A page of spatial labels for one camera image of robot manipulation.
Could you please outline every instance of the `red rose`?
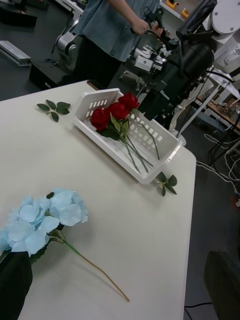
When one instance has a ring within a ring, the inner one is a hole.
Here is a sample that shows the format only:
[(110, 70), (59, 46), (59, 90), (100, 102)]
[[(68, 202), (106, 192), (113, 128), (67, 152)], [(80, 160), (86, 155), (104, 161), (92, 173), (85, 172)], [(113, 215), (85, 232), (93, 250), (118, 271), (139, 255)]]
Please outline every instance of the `red rose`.
[(121, 96), (118, 101), (125, 105), (125, 107), (131, 111), (134, 108), (139, 107), (138, 98), (136, 98), (131, 92), (126, 93), (124, 96)]
[(91, 117), (91, 124), (98, 130), (101, 131), (108, 125), (110, 121), (110, 113), (107, 109), (95, 109)]
[(126, 116), (129, 114), (129, 110), (125, 107), (124, 104), (119, 103), (119, 102), (115, 102), (113, 104), (111, 104), (107, 110), (109, 111), (109, 113), (111, 113), (114, 118), (116, 118), (117, 120), (122, 120), (125, 119)]

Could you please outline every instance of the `white plastic basket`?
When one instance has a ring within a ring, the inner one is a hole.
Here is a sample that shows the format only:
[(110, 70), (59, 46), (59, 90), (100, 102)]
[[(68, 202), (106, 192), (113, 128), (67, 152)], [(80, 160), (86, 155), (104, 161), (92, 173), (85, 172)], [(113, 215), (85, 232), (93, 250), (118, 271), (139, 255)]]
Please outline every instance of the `white plastic basket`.
[[(150, 166), (149, 164), (146, 164), (148, 169), (148, 172), (146, 172), (141, 161), (132, 152), (134, 161), (140, 170), (139, 173), (134, 167), (125, 145), (121, 141), (103, 137), (95, 131), (95, 128), (90, 122), (95, 109), (107, 108), (109, 105), (116, 102), (122, 95), (123, 94), (119, 89), (85, 92), (79, 98), (74, 108), (76, 113), (73, 116), (73, 123), (140, 183), (149, 184), (162, 171), (161, 166), (163, 163), (166, 164), (172, 160), (182, 145), (182, 142), (155, 120), (149, 121), (146, 119), (141, 112), (139, 112), (137, 121), (134, 118), (134, 115), (132, 117), (129, 116), (128, 136), (138, 152), (153, 165)], [(153, 138), (140, 124), (138, 124), (138, 122), (142, 123), (147, 131), (154, 136), (160, 160), (158, 160), (157, 157)]]

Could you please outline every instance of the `blue hydrangea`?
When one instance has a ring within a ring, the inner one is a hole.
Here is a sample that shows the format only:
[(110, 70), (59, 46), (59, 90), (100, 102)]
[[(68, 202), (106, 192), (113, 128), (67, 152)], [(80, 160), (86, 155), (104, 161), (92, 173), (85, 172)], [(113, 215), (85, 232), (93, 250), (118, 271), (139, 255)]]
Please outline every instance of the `blue hydrangea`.
[(0, 251), (36, 254), (49, 242), (49, 233), (61, 223), (73, 226), (88, 221), (88, 211), (80, 196), (72, 190), (57, 188), (54, 196), (26, 197), (12, 210), (8, 224), (0, 230)]
[(57, 188), (51, 198), (49, 212), (65, 226), (74, 226), (78, 222), (88, 221), (88, 210), (81, 197), (72, 190)]

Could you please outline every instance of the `person's arm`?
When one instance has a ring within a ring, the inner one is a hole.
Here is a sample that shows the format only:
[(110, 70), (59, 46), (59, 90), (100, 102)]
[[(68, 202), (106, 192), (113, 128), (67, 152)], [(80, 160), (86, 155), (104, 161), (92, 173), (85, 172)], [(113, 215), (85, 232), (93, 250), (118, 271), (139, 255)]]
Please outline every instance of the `person's arm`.
[(127, 21), (130, 22), (133, 31), (137, 35), (144, 33), (146, 29), (149, 29), (149, 24), (140, 19), (134, 11), (127, 4), (126, 0), (107, 0), (107, 2), (113, 6)]

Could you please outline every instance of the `floor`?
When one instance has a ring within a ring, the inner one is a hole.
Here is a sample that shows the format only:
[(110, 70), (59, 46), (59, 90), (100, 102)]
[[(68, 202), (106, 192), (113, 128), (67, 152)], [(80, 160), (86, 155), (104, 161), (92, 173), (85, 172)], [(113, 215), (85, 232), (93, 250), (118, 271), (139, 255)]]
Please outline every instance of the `floor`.
[[(33, 60), (50, 58), (52, 46), (66, 25), (68, 14), (50, 3), (48, 11), (32, 8), (38, 19), (34, 30), (0, 23), (0, 40), (8, 40), (28, 54)], [(129, 83), (119, 81), (119, 74), (111, 87), (120, 87), (123, 92), (130, 89)], [(29, 80), (30, 68), (20, 68), (0, 56), (0, 101), (39, 91)], [(213, 143), (204, 137), (206, 128), (199, 124), (190, 125), (184, 132), (187, 148), (197, 160), (206, 162), (207, 152)], [(218, 163), (220, 170), (226, 167)], [(192, 226), (185, 303), (194, 305), (209, 302), (210, 297), (203, 281), (203, 271), (210, 250), (228, 251), (237, 256), (239, 209), (235, 210), (231, 201), (231, 184), (223, 182), (215, 174), (196, 168), (196, 183), (192, 211)], [(193, 320), (217, 320), (210, 305), (191, 309)]]

